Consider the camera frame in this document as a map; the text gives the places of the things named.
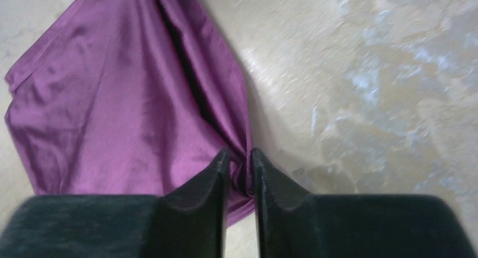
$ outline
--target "purple fabric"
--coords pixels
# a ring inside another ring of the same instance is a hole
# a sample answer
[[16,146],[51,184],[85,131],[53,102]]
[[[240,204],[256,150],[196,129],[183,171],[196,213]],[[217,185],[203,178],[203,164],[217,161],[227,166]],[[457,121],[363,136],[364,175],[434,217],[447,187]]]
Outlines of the purple fabric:
[[253,210],[244,77],[198,0],[75,0],[6,80],[37,194],[164,195],[226,146],[229,224]]

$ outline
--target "purple cloth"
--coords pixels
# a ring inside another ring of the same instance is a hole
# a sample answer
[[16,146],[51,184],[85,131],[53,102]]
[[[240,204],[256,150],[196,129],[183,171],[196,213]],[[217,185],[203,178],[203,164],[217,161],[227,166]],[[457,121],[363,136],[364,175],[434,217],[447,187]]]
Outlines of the purple cloth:
[[6,80],[35,193],[164,195],[226,146],[229,224],[253,210],[244,77],[198,0],[75,0]]

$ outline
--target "beige surface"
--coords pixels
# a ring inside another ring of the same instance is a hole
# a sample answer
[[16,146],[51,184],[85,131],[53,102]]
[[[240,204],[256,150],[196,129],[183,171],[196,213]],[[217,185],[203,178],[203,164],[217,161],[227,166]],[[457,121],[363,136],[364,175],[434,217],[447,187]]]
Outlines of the beige surface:
[[[0,0],[0,75],[72,0]],[[256,145],[316,193],[430,193],[478,243],[478,0],[204,0]],[[0,114],[10,102],[0,83]],[[32,193],[0,124],[0,226]],[[227,257],[257,257],[254,218]]]

